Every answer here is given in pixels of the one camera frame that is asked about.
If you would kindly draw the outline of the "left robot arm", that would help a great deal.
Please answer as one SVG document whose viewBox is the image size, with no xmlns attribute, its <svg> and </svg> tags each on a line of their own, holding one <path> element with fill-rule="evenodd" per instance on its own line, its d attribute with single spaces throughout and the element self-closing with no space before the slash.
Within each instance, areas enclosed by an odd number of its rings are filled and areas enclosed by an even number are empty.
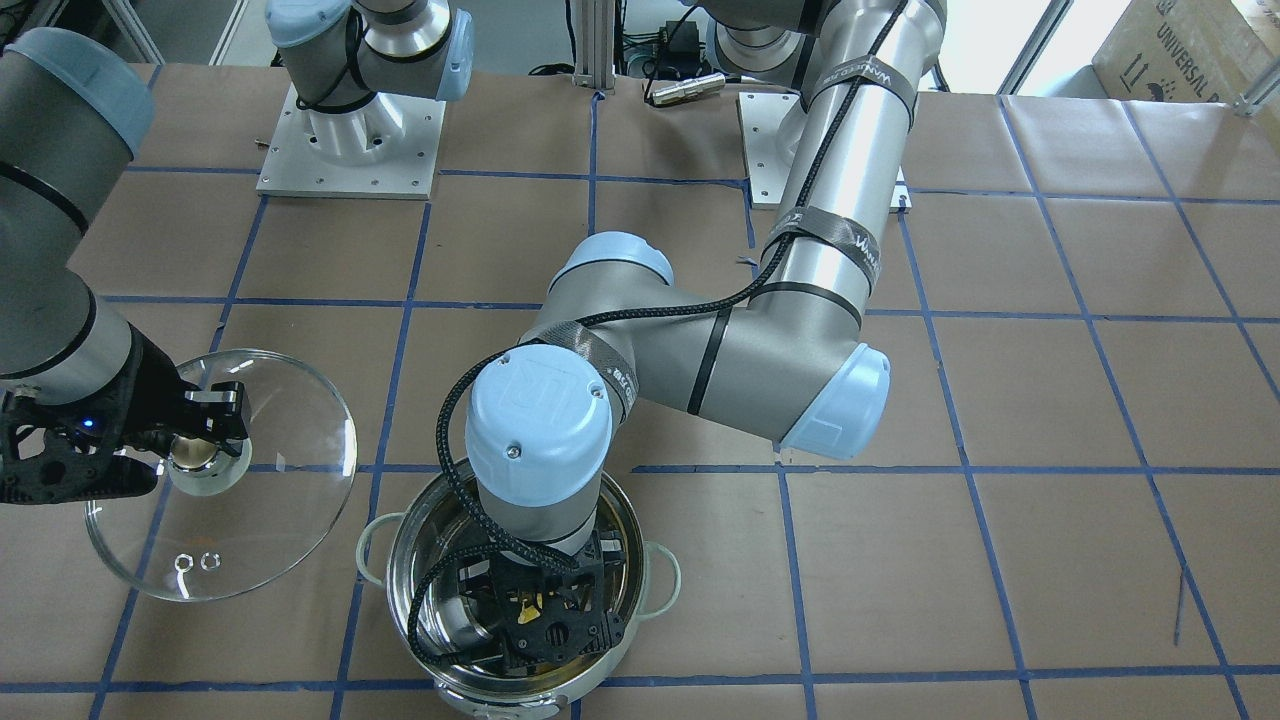
<svg viewBox="0 0 1280 720">
<path fill-rule="evenodd" d="M 943 1 L 707 1 L 730 33 L 815 40 L 819 65 L 794 114 L 794 161 L 755 279 L 708 300 L 635 234 L 585 238 L 518 345 L 479 363 L 465 446 L 445 478 L 498 551 L 567 577 L 618 427 L 646 398 L 833 459 L 859 454 L 890 392 L 890 361 L 859 340 L 882 273 L 881 233 L 916 86 L 940 54 Z"/>
</svg>

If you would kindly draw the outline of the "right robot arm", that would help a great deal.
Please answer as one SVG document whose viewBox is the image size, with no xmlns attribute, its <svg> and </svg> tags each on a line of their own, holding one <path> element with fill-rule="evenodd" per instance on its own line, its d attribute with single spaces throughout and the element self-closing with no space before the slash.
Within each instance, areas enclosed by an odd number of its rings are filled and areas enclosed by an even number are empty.
<svg viewBox="0 0 1280 720">
<path fill-rule="evenodd" d="M 294 101 L 260 186 L 302 195 L 429 187 L 440 117 L 474 69 L 472 17 L 447 1 L 270 1 Z M 125 377 L 141 342 L 68 268 L 154 120 L 145 82 L 115 53 L 38 27 L 3 50 L 3 389 L 81 404 Z"/>
</svg>

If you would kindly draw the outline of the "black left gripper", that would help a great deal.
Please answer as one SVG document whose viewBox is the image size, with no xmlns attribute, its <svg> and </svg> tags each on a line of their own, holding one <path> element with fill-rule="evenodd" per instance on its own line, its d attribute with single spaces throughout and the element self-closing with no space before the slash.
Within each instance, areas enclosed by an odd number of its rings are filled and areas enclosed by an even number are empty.
<svg viewBox="0 0 1280 720">
<path fill-rule="evenodd" d="M 618 612 L 614 589 L 625 569 L 623 538 L 591 536 L 573 560 L 579 564 L 576 569 L 557 574 L 516 562 L 502 552 L 475 555 L 457 571 L 458 591 L 475 603 L 479 616 L 490 626 L 499 626 L 499 601 L 518 591 L 576 594 Z"/>
</svg>

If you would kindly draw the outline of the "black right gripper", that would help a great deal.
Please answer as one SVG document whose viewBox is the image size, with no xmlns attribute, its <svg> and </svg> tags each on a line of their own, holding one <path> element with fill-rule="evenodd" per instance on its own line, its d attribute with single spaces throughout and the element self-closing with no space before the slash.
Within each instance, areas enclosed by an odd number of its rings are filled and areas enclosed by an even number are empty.
<svg viewBox="0 0 1280 720">
<path fill-rule="evenodd" d="M 170 454 L 177 432 L 210 443 L 250 438 L 250 395 L 243 382 L 189 387 L 177 365 L 134 327 L 125 365 L 105 389 L 70 405 L 61 430 L 76 454 L 114 454 L 128 446 L 159 457 Z"/>
</svg>

